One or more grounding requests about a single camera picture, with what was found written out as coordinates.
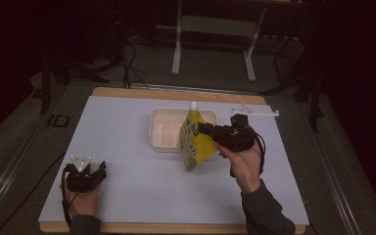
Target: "gray floor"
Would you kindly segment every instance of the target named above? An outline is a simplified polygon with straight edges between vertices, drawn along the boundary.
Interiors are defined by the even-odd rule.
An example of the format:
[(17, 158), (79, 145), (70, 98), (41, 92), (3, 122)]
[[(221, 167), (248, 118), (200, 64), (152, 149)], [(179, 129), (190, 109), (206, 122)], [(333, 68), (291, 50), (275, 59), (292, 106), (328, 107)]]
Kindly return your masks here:
[[(173, 48), (134, 44), (133, 66), (147, 74), (144, 82), (150, 89), (183, 89), (257, 95), (278, 84), (272, 63), (280, 43), (263, 38), (253, 55), (258, 81), (250, 83), (241, 51), (200, 50), (184, 48), (179, 76), (170, 74)], [(281, 58), (281, 71), (286, 74), (302, 48), (297, 42)], [(126, 51), (130, 60), (132, 52)], [(47, 115), (41, 116), (40, 100), (27, 98), (0, 125), (0, 175), (11, 160), (23, 157), (19, 170), (4, 198), (0, 198), (0, 234), (43, 234), (37, 219), (53, 183), (60, 161), (44, 174), (51, 163), (69, 146), (69, 142), (85, 106), (87, 97), (97, 86), (122, 85), (123, 68), (105, 78), (109, 84), (89, 81), (73, 74), (70, 85), (53, 81), (53, 102)], [(131, 72), (130, 79), (137, 80)], [(133, 87), (146, 89), (142, 83)], [(275, 96), (265, 97), (276, 118), (292, 170), (298, 182), (305, 208), (313, 227), (319, 234), (376, 234), (376, 196), (372, 191), (342, 126), (337, 121), (328, 98), (321, 96), (324, 117), (318, 119), (319, 133), (309, 127), (309, 105), (293, 99), (296, 87)], [(70, 116), (67, 127), (46, 126), (51, 114)], [(17, 207), (26, 198), (24, 205)], [(305, 234), (315, 234), (308, 227)]]

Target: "sleeve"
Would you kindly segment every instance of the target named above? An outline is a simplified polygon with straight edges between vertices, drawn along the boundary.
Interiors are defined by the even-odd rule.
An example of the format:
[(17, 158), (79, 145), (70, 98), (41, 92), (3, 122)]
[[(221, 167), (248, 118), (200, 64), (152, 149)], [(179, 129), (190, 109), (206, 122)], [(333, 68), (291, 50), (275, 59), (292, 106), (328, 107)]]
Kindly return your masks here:
[(76, 215), (72, 218), (69, 235), (99, 235), (101, 221), (91, 215)]
[(295, 234), (295, 224), (282, 213), (282, 206), (265, 187), (253, 193), (241, 193), (248, 234)]

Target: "dark background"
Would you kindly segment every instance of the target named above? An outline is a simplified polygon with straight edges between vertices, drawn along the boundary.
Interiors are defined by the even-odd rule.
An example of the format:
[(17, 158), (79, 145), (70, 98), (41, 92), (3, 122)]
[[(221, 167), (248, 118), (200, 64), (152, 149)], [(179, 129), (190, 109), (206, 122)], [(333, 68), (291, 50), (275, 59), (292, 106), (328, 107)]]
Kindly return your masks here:
[[(155, 34), (156, 24), (175, 25), (176, 1), (130, 2), (127, 20), (135, 28)], [(332, 5), (338, 10), (330, 11), (321, 21), (313, 38), (317, 49), (312, 56), (324, 60), (322, 91), (328, 95), (376, 192), (376, 1)], [(95, 9), (99, 25), (112, 23), (109, 14), (103, 14), (106, 7)], [(231, 14), (244, 17), (249, 12), (244, 7), (244, 11)], [(288, 18), (278, 17), (288, 12), (291, 16), (296, 13), (284, 8), (268, 12), (263, 33), (293, 34)], [(28, 79), (41, 70), (43, 45), (60, 42), (56, 43), (58, 50), (78, 60), (91, 59), (91, 40), (85, 30), (85, 21), (71, 1), (49, 5), (44, 0), (0, 0), (0, 122), (33, 91)]]

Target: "plastic container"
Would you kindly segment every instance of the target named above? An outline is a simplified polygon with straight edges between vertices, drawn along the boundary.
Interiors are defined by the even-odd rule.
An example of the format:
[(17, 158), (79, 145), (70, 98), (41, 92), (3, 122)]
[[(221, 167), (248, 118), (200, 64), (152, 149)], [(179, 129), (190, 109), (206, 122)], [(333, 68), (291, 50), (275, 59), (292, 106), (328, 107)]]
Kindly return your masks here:
[[(204, 120), (217, 124), (213, 111), (199, 110)], [(179, 130), (187, 117), (188, 110), (156, 108), (151, 115), (149, 136), (157, 152), (179, 152)]]

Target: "human hand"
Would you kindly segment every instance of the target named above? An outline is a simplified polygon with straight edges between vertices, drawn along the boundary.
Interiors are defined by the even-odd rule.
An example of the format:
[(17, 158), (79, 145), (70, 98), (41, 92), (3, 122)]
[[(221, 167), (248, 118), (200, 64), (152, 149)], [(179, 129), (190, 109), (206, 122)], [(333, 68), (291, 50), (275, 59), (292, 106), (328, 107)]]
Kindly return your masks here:
[(261, 149), (256, 140), (252, 148), (238, 153), (233, 153), (216, 142), (214, 145), (219, 153), (231, 162), (231, 168), (241, 191), (244, 193), (255, 192), (261, 185)]
[(92, 191), (76, 193), (69, 190), (67, 181), (65, 184), (66, 200), (71, 216), (93, 215), (96, 216), (99, 208), (99, 193), (102, 183), (99, 183)]

